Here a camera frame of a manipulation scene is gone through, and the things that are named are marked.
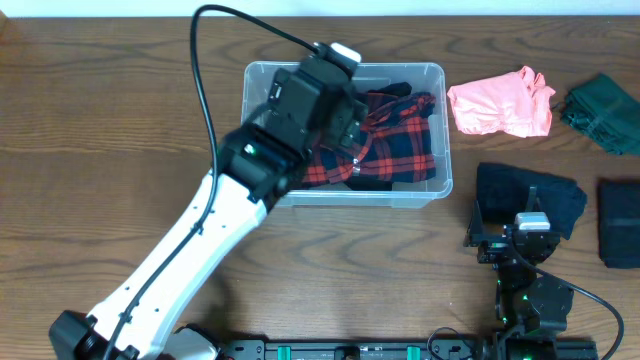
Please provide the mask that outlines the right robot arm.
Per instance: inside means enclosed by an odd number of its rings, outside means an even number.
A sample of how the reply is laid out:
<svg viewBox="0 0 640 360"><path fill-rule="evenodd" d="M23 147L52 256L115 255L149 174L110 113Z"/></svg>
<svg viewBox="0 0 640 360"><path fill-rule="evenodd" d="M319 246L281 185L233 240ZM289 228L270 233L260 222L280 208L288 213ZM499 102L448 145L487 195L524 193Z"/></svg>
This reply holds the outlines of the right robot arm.
<svg viewBox="0 0 640 360"><path fill-rule="evenodd" d="M557 359L556 337L567 328L574 291L537 265L555 251L561 234L551 229L537 188L529 188L526 206L500 234L485 230L474 205L465 244L477 249L477 261L497 272L495 312L504 329L485 346L485 359Z"/></svg>

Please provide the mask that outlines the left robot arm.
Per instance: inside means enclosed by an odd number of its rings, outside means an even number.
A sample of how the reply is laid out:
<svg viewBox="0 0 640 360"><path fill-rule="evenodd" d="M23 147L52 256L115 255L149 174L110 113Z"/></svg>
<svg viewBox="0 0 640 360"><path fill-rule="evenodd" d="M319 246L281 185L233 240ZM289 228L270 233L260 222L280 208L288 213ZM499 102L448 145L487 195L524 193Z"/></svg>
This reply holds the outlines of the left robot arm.
<svg viewBox="0 0 640 360"><path fill-rule="evenodd" d="M267 217L280 199L279 181L300 168L286 158L297 141L330 145L354 139L364 114L351 91L408 82L445 91L434 63L364 63L349 73L328 104L320 86L336 66L258 61L244 75L243 121L231 133L188 208L134 273L87 315L62 313L49 338L60 359L216 359L214 342L176 322L224 257Z"/></svg>

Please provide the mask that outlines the black fuzzy sweater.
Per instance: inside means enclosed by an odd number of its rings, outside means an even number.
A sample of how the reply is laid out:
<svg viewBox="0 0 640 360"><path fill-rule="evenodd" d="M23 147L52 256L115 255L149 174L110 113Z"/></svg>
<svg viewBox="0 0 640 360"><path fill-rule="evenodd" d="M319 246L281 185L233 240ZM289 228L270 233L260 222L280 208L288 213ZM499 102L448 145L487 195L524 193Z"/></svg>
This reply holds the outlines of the black fuzzy sweater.
<svg viewBox="0 0 640 360"><path fill-rule="evenodd" d="M409 83L393 83L383 88L369 90L367 93L360 93L358 95L358 100L367 104L369 111L372 112L397 98L410 95L411 92L412 86ZM356 175L345 181L344 184L353 191L392 190L392 182Z"/></svg>

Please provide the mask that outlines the black garment with tape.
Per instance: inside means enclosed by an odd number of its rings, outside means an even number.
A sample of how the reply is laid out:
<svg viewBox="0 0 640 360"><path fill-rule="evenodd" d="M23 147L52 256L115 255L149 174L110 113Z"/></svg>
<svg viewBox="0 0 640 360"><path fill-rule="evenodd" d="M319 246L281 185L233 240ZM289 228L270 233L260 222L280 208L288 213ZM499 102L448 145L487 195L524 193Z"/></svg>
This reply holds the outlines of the black garment with tape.
<svg viewBox="0 0 640 360"><path fill-rule="evenodd" d="M587 204L586 193L573 179L487 162L477 167L476 197L486 222L513 224L531 203L547 215L551 230L567 240Z"/></svg>

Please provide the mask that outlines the pink shirt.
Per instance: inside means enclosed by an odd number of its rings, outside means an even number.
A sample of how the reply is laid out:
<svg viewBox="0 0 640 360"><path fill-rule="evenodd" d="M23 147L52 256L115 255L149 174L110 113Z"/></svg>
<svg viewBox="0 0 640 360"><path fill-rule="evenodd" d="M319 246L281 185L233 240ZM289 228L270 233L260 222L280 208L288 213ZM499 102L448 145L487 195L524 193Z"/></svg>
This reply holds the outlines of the pink shirt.
<svg viewBox="0 0 640 360"><path fill-rule="evenodd" d="M458 130L467 135L496 132L519 138L550 132L555 90L528 66L515 72L450 87L447 92Z"/></svg>

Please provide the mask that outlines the red navy plaid shirt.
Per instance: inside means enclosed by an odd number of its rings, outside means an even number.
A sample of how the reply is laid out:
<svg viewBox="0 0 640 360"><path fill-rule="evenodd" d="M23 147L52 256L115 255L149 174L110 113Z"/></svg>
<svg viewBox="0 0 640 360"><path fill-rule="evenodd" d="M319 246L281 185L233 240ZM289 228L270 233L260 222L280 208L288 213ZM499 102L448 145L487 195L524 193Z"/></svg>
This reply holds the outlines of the red navy plaid shirt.
<svg viewBox="0 0 640 360"><path fill-rule="evenodd" d="M418 92L370 112L359 140L348 148L318 147L301 182L303 188L334 185L352 176L416 183L436 175L429 117L436 97Z"/></svg>

